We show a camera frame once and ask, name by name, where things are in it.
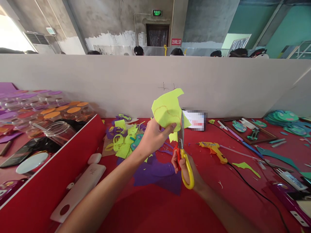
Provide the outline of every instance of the white case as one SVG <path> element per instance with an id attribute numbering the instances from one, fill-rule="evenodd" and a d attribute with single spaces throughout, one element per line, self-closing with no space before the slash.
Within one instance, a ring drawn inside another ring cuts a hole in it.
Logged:
<path id="1" fill-rule="evenodd" d="M 105 170 L 106 167 L 104 165 L 96 163 L 89 165 L 69 193 L 67 193 L 53 211 L 50 219 L 63 223 L 76 205 L 97 185 Z"/>

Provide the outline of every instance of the yellow scissors handle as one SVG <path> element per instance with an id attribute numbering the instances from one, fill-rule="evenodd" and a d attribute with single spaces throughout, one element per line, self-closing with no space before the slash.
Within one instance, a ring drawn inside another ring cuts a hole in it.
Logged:
<path id="1" fill-rule="evenodd" d="M 187 184 L 187 182 L 185 181 L 184 174 L 183 174 L 183 172 L 181 170 L 182 181 L 183 181 L 183 183 L 184 183 L 184 185 L 186 186 L 187 189 L 193 189 L 193 187 L 194 187 L 193 172 L 192 172 L 192 168 L 190 166 L 188 155 L 185 153 L 185 150 L 183 150 L 183 149 L 180 150 L 180 156 L 181 156 L 181 158 L 185 158 L 185 160 L 186 160 L 186 166 L 187 166 L 187 170 L 188 170 L 188 173 L 189 173 L 190 184 Z"/>

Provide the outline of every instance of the teal wall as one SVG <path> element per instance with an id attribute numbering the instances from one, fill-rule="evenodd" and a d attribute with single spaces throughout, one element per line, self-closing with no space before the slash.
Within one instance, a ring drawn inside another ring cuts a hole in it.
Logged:
<path id="1" fill-rule="evenodd" d="M 293 6 L 267 44 L 267 54 L 277 58 L 286 45 L 297 46 L 305 40 L 311 40 L 311 6 Z"/>
<path id="2" fill-rule="evenodd" d="M 275 6 L 239 5 L 228 33 L 252 34 L 246 49 L 252 49 L 273 14 Z"/>

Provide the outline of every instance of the hand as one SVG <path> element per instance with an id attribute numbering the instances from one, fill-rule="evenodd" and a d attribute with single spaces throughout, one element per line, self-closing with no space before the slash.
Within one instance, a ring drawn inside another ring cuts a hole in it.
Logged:
<path id="1" fill-rule="evenodd" d="M 165 140 L 168 138 L 168 135 L 173 133 L 175 127 L 176 123 L 173 123 L 161 132 L 160 125 L 153 118 L 148 122 L 145 133 L 137 149 L 139 149 L 145 157 L 149 156 L 164 144 Z"/>
<path id="2" fill-rule="evenodd" d="M 202 179 L 202 177 L 200 176 L 198 170 L 197 170 L 197 167 L 193 161 L 193 158 L 191 156 L 188 155 L 188 159 L 189 159 L 189 163 L 190 163 L 190 166 L 192 168 L 192 172 L 193 172 L 193 177 L 194 177 L 194 191 L 198 192 L 200 191 L 204 185 L 206 185 L 206 183 L 204 182 L 204 180 Z M 178 161 L 177 161 L 177 151 L 175 150 L 174 151 L 174 154 L 173 154 L 173 157 L 172 157 L 172 160 L 171 160 L 174 168 L 175 168 L 175 173 L 177 174 L 177 172 L 179 171 L 178 169 Z M 179 161 L 179 165 L 180 165 L 180 168 L 182 169 L 182 173 L 183 173 L 183 176 L 185 178 L 185 181 L 187 182 L 187 184 L 190 183 L 190 178 L 189 178 L 189 173 L 188 173 L 188 169 L 187 169 L 187 166 L 186 166 L 186 160 L 183 158 Z"/>

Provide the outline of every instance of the black power cord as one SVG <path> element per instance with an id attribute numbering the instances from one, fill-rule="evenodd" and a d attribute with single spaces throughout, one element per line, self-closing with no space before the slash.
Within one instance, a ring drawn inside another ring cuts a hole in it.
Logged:
<path id="1" fill-rule="evenodd" d="M 237 142 L 240 143 L 239 140 L 237 140 L 237 139 L 235 139 L 234 137 L 232 137 L 231 135 L 227 134 L 225 131 L 222 130 L 222 132 L 224 132 L 226 135 L 228 135 L 229 137 L 231 137 L 233 140 L 235 140 L 235 141 L 237 141 Z M 256 193 L 258 193 L 260 196 L 262 196 L 264 199 L 266 199 L 268 202 L 270 202 L 272 205 L 274 205 L 274 207 L 275 207 L 275 208 L 277 209 L 277 211 L 279 212 L 279 215 L 280 215 L 281 220 L 282 220 L 282 223 L 283 223 L 283 225 L 284 225 L 284 227 L 285 227 L 285 229 L 286 229 L 286 232 L 290 233 L 290 231 L 289 231 L 289 229 L 288 229 L 288 227 L 287 227 L 287 225 L 286 225 L 286 223 L 285 223 L 285 221 L 284 221 L 283 215 L 282 215 L 281 211 L 279 210 L 279 208 L 278 208 L 271 200 L 269 200 L 268 198 L 266 198 L 264 195 L 262 195 L 260 192 L 258 192 L 253 186 L 251 186 L 249 183 L 247 183 L 247 181 L 243 178 L 243 176 L 240 174 L 240 172 L 239 172 L 231 163 L 228 162 L 227 164 L 228 164 L 229 166 L 233 167 L 233 169 L 239 174 L 239 176 L 242 178 L 242 180 L 243 180 L 252 190 L 254 190 Z M 269 165 L 269 167 L 272 168 L 272 170 L 273 170 L 277 175 L 279 175 L 269 163 L 267 163 L 267 164 Z"/>

